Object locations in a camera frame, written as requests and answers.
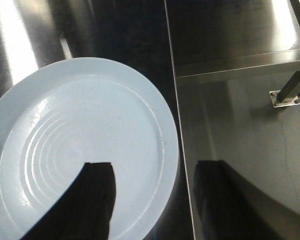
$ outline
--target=white plate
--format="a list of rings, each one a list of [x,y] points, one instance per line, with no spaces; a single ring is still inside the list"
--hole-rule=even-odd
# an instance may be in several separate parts
[[[102,58],[46,66],[0,99],[0,240],[23,236],[84,162],[111,162],[110,240],[140,240],[171,194],[176,126],[160,92],[132,68]]]

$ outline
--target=black rubber piece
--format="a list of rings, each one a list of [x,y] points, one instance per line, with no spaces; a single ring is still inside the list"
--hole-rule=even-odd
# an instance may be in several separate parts
[[[223,161],[199,161],[194,196],[205,240],[282,240],[243,197]]]
[[[107,240],[116,199],[110,163],[86,163],[68,190],[21,240]]]

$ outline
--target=stainless steel counter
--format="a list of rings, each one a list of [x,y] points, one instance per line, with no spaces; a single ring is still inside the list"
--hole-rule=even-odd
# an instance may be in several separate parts
[[[63,59],[100,57],[145,75],[179,126],[164,0],[0,0],[0,97],[39,68]],[[181,146],[181,134],[178,128]],[[145,239],[193,238],[180,147],[175,188]]]
[[[273,108],[269,95],[300,71],[291,1],[167,0],[167,8],[196,239],[214,231],[208,200],[196,202],[198,162],[223,160],[277,234],[258,239],[300,240],[300,105]]]

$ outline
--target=metal mounting plate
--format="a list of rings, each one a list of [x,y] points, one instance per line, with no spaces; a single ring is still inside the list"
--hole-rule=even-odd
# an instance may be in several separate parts
[[[278,93],[280,93],[281,90],[276,91],[270,91],[270,97],[272,101],[272,105],[274,108],[282,108],[282,107],[289,107],[289,106],[296,106],[300,105],[299,97],[295,96],[291,101],[284,101],[284,102],[276,102]]]

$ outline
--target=scratch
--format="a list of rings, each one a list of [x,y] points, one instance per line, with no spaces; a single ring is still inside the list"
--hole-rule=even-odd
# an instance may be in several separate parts
[[[294,178],[292,177],[292,174],[291,174],[291,171],[290,171],[290,168],[289,168],[289,164],[288,164],[288,144],[287,144],[287,138],[286,138],[285,130],[284,130],[284,127],[283,127],[283,121],[280,117],[280,113],[278,114],[278,119],[281,122],[281,130],[282,130],[282,133],[283,133],[284,147],[285,147],[285,160],[284,161],[285,161],[285,166],[286,166],[286,171],[282,175],[282,177],[280,178],[279,181],[281,181],[287,173],[289,174],[289,177],[290,177],[290,179],[292,181],[292,185],[293,185],[293,192],[294,192],[294,195],[295,195],[295,198],[296,198],[297,208],[299,209],[300,208],[300,200],[299,200],[299,195],[298,195],[297,188],[296,188],[296,183],[295,183]]]

